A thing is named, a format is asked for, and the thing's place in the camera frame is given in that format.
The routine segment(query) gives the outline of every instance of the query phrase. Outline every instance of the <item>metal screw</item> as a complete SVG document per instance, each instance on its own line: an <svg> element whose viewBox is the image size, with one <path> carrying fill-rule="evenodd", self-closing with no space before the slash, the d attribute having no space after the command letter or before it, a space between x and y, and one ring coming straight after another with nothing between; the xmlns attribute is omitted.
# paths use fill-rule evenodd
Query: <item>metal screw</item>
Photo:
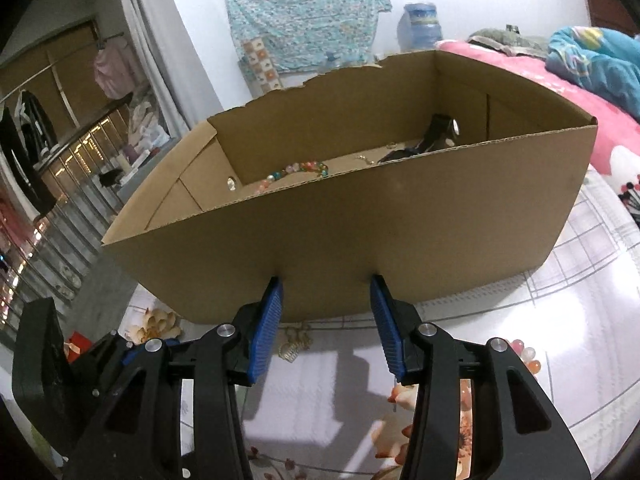
<svg viewBox="0 0 640 480"><path fill-rule="evenodd" d="M504 352L509 345L504 339L500 339L499 337L494 337L490 342L491 348L493 348L496 352Z"/></svg>
<svg viewBox="0 0 640 480"><path fill-rule="evenodd" d="M236 333L236 327L229 323L225 323L224 325L220 325L216 332L218 332L220 337L231 337Z"/></svg>
<svg viewBox="0 0 640 480"><path fill-rule="evenodd" d="M435 326L433 323L422 323L418 327L418 332L420 332L422 335L425 335L425 336L435 335L437 331L438 331L438 327Z"/></svg>
<svg viewBox="0 0 640 480"><path fill-rule="evenodd" d="M161 339L150 339L145 343L145 350L147 352L157 352L161 348L162 348Z"/></svg>

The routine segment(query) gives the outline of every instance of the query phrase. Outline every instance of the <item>jewelry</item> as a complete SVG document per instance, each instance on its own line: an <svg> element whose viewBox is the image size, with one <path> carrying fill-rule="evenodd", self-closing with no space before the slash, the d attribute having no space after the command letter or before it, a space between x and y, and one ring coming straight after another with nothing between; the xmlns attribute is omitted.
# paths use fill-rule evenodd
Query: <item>jewelry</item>
<svg viewBox="0 0 640 480"><path fill-rule="evenodd" d="M273 182L276 180L280 180L284 176L287 176L291 173L315 173L318 176L328 176L329 168L324 162L301 162L295 164L289 164L286 168L280 171L275 171L271 173L267 178L261 181L260 186L258 186L258 193L262 193L265 189L267 189Z"/></svg>
<svg viewBox="0 0 640 480"><path fill-rule="evenodd" d="M521 339L515 339L510 343L511 348L518 355L520 360L525 364L529 372L534 376L542 369L540 361L535 359L536 349L531 346L524 346L524 342Z"/></svg>
<svg viewBox="0 0 640 480"><path fill-rule="evenodd" d="M373 166L375 164L375 162L373 160L369 160L364 155L358 155L356 158L359 159L359 160L364 160L369 166Z"/></svg>
<svg viewBox="0 0 640 480"><path fill-rule="evenodd" d="M285 361L292 363L298 357L301 350L309 350L313 340L308 336L310 329L307 323L303 323L300 328L288 326L284 329L287 342L278 349L278 356Z"/></svg>

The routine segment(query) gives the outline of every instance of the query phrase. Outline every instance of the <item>pink blanket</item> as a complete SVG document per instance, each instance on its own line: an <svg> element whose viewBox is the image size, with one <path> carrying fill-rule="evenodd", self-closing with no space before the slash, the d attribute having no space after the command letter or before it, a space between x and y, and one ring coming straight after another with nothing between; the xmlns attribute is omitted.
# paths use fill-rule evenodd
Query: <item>pink blanket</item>
<svg viewBox="0 0 640 480"><path fill-rule="evenodd" d="M531 57L508 57L462 41L442 41L439 50L471 57L524 76L559 93L598 118L598 136L591 165L616 193L640 178L640 124L601 97L547 72L545 63Z"/></svg>

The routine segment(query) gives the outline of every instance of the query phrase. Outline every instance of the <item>clothes rack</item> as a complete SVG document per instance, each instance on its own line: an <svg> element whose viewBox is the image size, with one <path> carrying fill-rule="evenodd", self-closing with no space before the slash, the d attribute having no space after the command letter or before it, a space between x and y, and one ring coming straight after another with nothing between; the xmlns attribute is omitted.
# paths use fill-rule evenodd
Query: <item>clothes rack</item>
<svg viewBox="0 0 640 480"><path fill-rule="evenodd" d="M118 34L113 34L112 36L107 36L106 38L102 38L101 40L99 40L100 42L104 43L108 40L112 40L113 38L118 38L120 36L124 36L124 32L119 32ZM75 54L76 52L78 52L79 50L82 50L84 48L87 48L88 46L91 46L93 44L97 44L98 41L90 41L89 43L85 43L82 46L79 46L78 48L76 48L75 50L69 52L68 54L65 54L63 57L61 57L60 59L57 59L51 63L49 63L46 67L44 67L43 69L39 70L38 72L36 72L35 74L33 74L31 77L25 79L22 83L20 83L16 88L14 88L13 90L11 90L7 95L5 95L2 99L0 99L0 104L4 103L9 97L11 97L13 94L15 94L18 90L20 90L23 86L25 86L29 81L32 81L33 79L36 79L37 76L39 76L40 74L42 74L43 72L46 72L47 70L49 70L50 68L52 68L53 66L55 66L57 63L59 63L60 61L66 59L69 56L72 56L73 54Z"/></svg>

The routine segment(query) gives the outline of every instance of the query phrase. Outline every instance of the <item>colorful bead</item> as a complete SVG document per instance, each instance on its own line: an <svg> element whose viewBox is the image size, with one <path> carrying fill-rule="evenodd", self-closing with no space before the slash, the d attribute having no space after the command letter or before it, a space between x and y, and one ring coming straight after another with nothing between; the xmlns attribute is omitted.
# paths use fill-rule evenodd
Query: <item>colorful bead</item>
<svg viewBox="0 0 640 480"><path fill-rule="evenodd" d="M269 187L270 184L275 182L276 180L280 180L281 178L287 176L291 173L298 173L299 171L306 171L310 173L317 173L318 176L329 176L329 168L324 162L311 161L311 162L296 162L294 164L289 164L284 169L280 171L274 171L271 173L266 179L261 181L260 186L258 186L258 193L263 192L265 189Z"/></svg>
<svg viewBox="0 0 640 480"><path fill-rule="evenodd" d="M533 349L530 346L527 346L523 351L522 354L520 355L520 358L522 359L522 361L524 362L524 364L527 364L531 361L533 361L533 359L536 358L536 351L535 349Z"/></svg>
<svg viewBox="0 0 640 480"><path fill-rule="evenodd" d="M520 355L524 350L524 343L520 339L514 339L514 341L511 342L511 348L513 348L516 354Z"/></svg>
<svg viewBox="0 0 640 480"><path fill-rule="evenodd" d="M527 368L529 369L529 372L535 375L542 369L542 365L540 364L540 361L536 360L527 363Z"/></svg>

